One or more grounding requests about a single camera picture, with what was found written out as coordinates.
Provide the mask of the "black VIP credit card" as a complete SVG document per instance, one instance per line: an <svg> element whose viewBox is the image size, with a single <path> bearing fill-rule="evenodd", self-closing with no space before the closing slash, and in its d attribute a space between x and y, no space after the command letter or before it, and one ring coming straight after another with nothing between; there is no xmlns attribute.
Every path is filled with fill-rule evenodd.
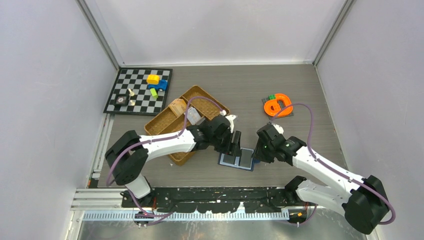
<svg viewBox="0 0 424 240"><path fill-rule="evenodd" d="M228 164L228 165L234 165L236 162L236 157L228 154L222 155L221 163Z"/></svg>

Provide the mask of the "blue leather card holder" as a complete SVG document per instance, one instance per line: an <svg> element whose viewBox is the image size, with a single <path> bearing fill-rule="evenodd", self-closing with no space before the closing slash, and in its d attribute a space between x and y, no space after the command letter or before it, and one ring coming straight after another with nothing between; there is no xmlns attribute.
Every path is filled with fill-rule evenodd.
<svg viewBox="0 0 424 240"><path fill-rule="evenodd" d="M235 168L235 169L240 169L240 170L245 170L245 171L251 171L251 172L252 172L252 171L254 170L255 165L256 165L256 164L259 164L259 163L261 162L260 160L253 158L254 153L255 153L255 152L254 152L254 150L253 150L253 155L252 155L253 165L252 165L252 169L243 169L243 168L239 167L239 159L240 159L240 156L237 156L237 157L236 157L236 160L235 160L235 164L234 164L234 165L221 163L222 157L223 157L223 155L224 155L223 153L221 153L221 154L219 155L219 158L218 158L218 162L217 162L217 164L218 164L218 165L221 165L221 166L226 166L226 167L231 167L231 168Z"/></svg>

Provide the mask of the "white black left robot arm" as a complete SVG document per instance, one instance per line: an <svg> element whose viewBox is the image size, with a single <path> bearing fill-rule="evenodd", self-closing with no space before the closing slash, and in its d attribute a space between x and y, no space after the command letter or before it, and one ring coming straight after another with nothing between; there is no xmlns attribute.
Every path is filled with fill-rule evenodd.
<svg viewBox="0 0 424 240"><path fill-rule="evenodd" d="M180 131L160 135L138 135L129 130L110 147L104 157L111 178L119 186L125 186L141 207L153 202L153 193L141 171L146 162L174 153L190 153L212 146L215 151L240 156L240 131L234 130L236 115L217 115L199 125L190 125Z"/></svg>

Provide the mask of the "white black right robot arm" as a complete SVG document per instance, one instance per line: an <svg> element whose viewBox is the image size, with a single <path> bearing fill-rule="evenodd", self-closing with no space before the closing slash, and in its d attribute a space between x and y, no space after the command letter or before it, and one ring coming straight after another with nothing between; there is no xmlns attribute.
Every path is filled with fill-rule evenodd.
<svg viewBox="0 0 424 240"><path fill-rule="evenodd" d="M267 123L257 132L255 159L274 160L301 169L323 185L297 175L284 187L291 205L314 203L342 216L358 232L369 235L389 213L389 201L382 182L375 176L362 177L339 167L295 136L285 138L283 128Z"/></svg>

